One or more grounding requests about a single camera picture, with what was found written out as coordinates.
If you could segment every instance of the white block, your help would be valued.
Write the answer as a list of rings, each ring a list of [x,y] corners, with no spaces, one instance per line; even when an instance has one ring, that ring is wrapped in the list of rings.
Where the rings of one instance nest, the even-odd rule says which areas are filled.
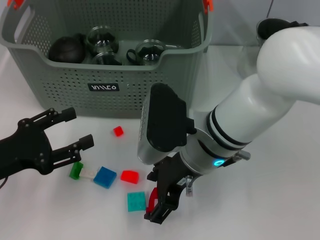
[[[79,176],[80,176],[80,178],[86,178],[86,179],[93,180],[96,177],[97,173],[98,173],[97,171],[82,168]]]

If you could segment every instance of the orange clip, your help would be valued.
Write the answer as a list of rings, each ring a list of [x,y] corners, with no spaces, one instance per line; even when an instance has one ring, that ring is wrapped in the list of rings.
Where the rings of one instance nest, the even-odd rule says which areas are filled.
[[[10,7],[10,4],[12,3],[12,1],[13,1],[13,0],[8,0],[8,2],[7,2],[6,5],[7,5],[8,7]],[[14,5],[14,9],[17,9],[17,7],[20,7],[20,6],[24,3],[25,0],[14,0],[14,1],[15,1],[15,3],[16,3],[16,4]]]
[[[204,13],[208,14],[208,6],[210,7],[210,12],[214,11],[214,2],[213,0],[203,0],[204,4]]]

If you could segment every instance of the teal block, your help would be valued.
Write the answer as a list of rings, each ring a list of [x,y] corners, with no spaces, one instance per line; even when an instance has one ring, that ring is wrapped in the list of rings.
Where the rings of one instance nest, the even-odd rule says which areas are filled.
[[[145,192],[130,192],[128,193],[128,212],[145,211],[146,196]]]

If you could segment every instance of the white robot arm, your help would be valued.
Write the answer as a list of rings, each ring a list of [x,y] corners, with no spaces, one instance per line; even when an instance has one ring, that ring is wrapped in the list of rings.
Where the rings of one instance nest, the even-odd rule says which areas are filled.
[[[158,204],[145,219],[159,224],[178,208],[182,190],[188,190],[196,178],[249,159],[242,149],[279,121],[297,100],[320,105],[320,27],[288,28],[271,36],[260,50],[257,74],[246,78],[212,112],[196,119],[196,127],[186,117],[186,109],[182,111],[185,116],[180,125],[184,136],[189,134],[186,139],[183,134],[177,136],[181,131],[174,131],[181,126],[168,124],[172,116],[159,121],[166,110],[159,109],[161,94],[168,98],[165,90],[157,92],[152,86],[143,109],[138,145],[140,160],[155,164],[148,179],[157,182],[158,191]],[[176,105],[174,99],[170,105],[178,106],[180,99]],[[159,130],[168,127],[171,132]],[[177,147],[174,157],[166,157]]]

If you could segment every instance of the cup handle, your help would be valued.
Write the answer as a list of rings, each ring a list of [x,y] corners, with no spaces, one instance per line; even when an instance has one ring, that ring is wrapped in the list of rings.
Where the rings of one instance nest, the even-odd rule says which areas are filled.
[[[136,51],[133,50],[133,49],[129,49],[128,52],[126,53],[126,58],[129,60],[130,63],[134,64],[134,65],[139,65],[138,61],[135,60],[135,59],[132,59],[130,56],[129,56],[129,53],[132,53],[136,56]]]

